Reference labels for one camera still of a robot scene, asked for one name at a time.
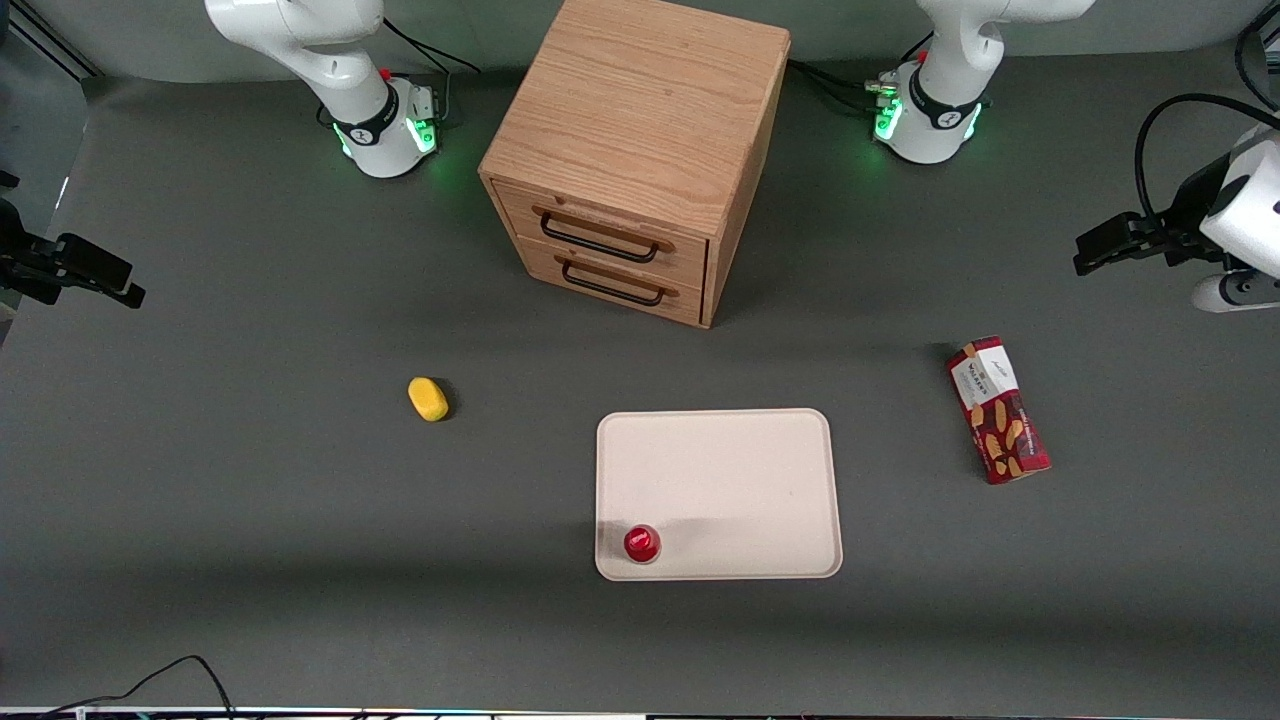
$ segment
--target wooden drawer cabinet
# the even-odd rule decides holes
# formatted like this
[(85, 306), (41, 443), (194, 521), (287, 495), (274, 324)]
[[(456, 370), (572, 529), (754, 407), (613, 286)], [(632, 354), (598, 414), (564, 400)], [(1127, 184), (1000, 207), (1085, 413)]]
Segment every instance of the wooden drawer cabinet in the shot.
[(529, 274), (710, 327), (790, 45), (659, 0), (564, 0), (480, 163)]

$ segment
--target black metal handle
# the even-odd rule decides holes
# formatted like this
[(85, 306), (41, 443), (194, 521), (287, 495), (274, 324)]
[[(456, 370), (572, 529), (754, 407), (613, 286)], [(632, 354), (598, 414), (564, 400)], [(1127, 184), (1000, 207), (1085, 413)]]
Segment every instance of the black metal handle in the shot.
[(630, 292), (622, 292), (621, 290), (613, 290), (612, 287), (607, 287), (607, 286), (603, 286), (603, 284), (599, 284), (599, 283), (594, 283), (591, 281), (584, 281), (581, 278), (575, 278), (573, 275), (568, 274), (568, 270), (570, 270), (570, 268), (573, 266), (573, 264), (570, 263), (568, 260), (562, 260), (562, 263), (564, 263), (564, 266), (561, 268), (561, 275), (564, 278), (564, 282), (567, 282), (568, 284), (576, 284), (579, 287), (585, 287), (586, 290), (593, 290), (595, 292), (603, 292), (604, 295), (608, 295), (611, 297), (617, 297), (618, 300), (626, 300), (627, 302), (635, 302), (636, 305), (640, 305), (643, 307), (657, 307), (658, 304), (662, 302), (663, 295), (666, 295), (666, 291), (659, 287), (657, 297), (640, 297), (639, 295), (631, 295)]
[(552, 222), (552, 214), (543, 213), (543, 222), (541, 222), (543, 234), (554, 240), (562, 240), (571, 245), (585, 247), (588, 250), (594, 250), (596, 252), (604, 252), (605, 255), (621, 258), (622, 260), (630, 260), (631, 263), (653, 263), (653, 259), (658, 256), (657, 242), (653, 243), (652, 247), (649, 247), (649, 252), (639, 255), (636, 252), (627, 252), (626, 250), (618, 250), (617, 247), (609, 247), (608, 245), (600, 245), (599, 242), (586, 240), (585, 237), (577, 237), (576, 234), (568, 234), (567, 232), (552, 229), (550, 227), (547, 225), (547, 223), (549, 222)]

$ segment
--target wooden cabinet top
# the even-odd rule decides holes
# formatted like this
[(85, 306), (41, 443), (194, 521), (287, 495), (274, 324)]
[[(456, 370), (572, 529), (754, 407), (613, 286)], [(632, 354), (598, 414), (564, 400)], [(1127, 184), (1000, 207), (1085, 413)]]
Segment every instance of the wooden cabinet top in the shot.
[(659, 0), (564, 0), (480, 172), (714, 237), (790, 45)]

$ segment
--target yellow sponge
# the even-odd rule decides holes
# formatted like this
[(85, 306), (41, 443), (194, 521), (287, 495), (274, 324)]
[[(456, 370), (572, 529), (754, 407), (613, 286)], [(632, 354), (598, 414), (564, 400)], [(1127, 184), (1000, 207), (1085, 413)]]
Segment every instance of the yellow sponge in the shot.
[(408, 383), (408, 400), (428, 423), (444, 419), (449, 414), (449, 401), (431, 378), (413, 378)]

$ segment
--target gray tabletop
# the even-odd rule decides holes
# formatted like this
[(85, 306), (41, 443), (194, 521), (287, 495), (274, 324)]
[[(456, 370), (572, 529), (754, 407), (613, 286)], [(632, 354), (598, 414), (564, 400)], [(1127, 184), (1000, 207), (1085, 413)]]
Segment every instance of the gray tabletop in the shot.
[[(1193, 310), (1208, 265), (1071, 269), (1146, 111), (1239, 95), (1229, 53), (1012, 59), (938, 168), (788, 78), (710, 332), (524, 274), (475, 176), (517, 79), (381, 182), (301, 83), (91, 87), (55, 229), (148, 296), (26, 304), (0, 354), (6, 705), (200, 652), (242, 705), (1280, 714), (1280, 315)], [(1156, 196), (1247, 126), (1170, 113)], [(1002, 488), (942, 365), (987, 334), (1056, 464)], [(777, 406), (831, 420), (840, 574), (596, 574), (600, 418)]]

